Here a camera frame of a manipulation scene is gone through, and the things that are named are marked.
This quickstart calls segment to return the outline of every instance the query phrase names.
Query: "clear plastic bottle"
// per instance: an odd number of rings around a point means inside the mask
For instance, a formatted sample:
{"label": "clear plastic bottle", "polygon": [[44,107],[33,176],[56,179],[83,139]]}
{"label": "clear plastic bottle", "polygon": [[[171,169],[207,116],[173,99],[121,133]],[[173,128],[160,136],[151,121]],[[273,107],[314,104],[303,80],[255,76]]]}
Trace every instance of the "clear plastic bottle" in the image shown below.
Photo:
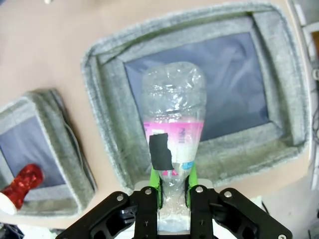
{"label": "clear plastic bottle", "polygon": [[142,102],[147,141],[151,135],[167,133],[173,166],[173,170],[159,171],[164,193],[159,230],[187,230],[184,182],[194,164],[204,124],[205,77],[188,62],[151,68],[143,76]]}

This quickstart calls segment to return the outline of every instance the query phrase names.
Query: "black tape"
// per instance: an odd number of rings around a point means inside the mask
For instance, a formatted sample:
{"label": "black tape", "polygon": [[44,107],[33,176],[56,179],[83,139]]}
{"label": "black tape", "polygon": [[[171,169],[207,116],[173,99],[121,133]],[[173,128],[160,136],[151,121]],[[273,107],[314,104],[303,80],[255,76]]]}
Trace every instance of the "black tape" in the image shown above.
{"label": "black tape", "polygon": [[168,134],[159,133],[150,136],[150,153],[154,170],[173,170],[171,152],[167,147]]}

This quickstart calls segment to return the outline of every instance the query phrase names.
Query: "screw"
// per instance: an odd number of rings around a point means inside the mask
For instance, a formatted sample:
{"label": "screw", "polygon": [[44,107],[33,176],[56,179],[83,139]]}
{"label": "screw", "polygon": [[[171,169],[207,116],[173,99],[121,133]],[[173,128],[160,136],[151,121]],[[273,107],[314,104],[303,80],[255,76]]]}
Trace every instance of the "screw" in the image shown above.
{"label": "screw", "polygon": [[120,202],[124,199],[124,197],[122,194],[120,194],[120,195],[118,195],[118,197],[116,199]]}
{"label": "screw", "polygon": [[146,193],[147,195],[149,195],[149,194],[152,193],[152,191],[151,191],[151,189],[146,189],[146,190],[145,190],[145,193]]}
{"label": "screw", "polygon": [[204,189],[200,186],[198,186],[195,190],[197,193],[202,193],[204,191]]}
{"label": "screw", "polygon": [[231,192],[227,191],[224,193],[226,198],[230,198],[232,196]]}

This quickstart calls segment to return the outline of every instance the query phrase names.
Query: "table surface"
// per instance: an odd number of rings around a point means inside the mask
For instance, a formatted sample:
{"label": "table surface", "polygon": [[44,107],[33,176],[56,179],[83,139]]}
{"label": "table surface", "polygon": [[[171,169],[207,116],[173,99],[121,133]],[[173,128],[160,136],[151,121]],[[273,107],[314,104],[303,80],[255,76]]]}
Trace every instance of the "table surface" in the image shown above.
{"label": "table surface", "polygon": [[[46,5],[42,0],[7,0],[0,5],[0,107],[26,91],[41,88],[59,91],[98,185],[98,192],[85,212],[111,192],[121,190],[85,92],[80,71],[85,51],[98,39],[132,24],[172,11],[224,1],[55,0]],[[297,25],[287,0],[272,2],[288,17],[300,45]],[[306,175],[308,164],[309,150],[295,161],[227,186],[247,197],[263,195]],[[33,219],[0,213],[3,223],[59,229],[70,226],[78,218]]]}

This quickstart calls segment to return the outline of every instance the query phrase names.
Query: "red glitter object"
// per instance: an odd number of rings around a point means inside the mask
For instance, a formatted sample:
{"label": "red glitter object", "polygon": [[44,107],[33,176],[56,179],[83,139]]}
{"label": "red glitter object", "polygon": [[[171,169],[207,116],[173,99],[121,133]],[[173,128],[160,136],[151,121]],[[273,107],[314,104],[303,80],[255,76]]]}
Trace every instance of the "red glitter object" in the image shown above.
{"label": "red glitter object", "polygon": [[5,212],[9,211],[11,214],[14,214],[19,210],[24,202],[24,198],[27,193],[39,186],[44,180],[44,175],[42,170],[36,164],[28,164],[25,166],[13,180],[13,182],[1,190],[0,192],[0,203],[3,206],[10,207],[8,204],[10,202],[6,199],[6,197],[13,203],[15,209],[13,208],[2,208],[0,205],[0,209],[3,209]]}

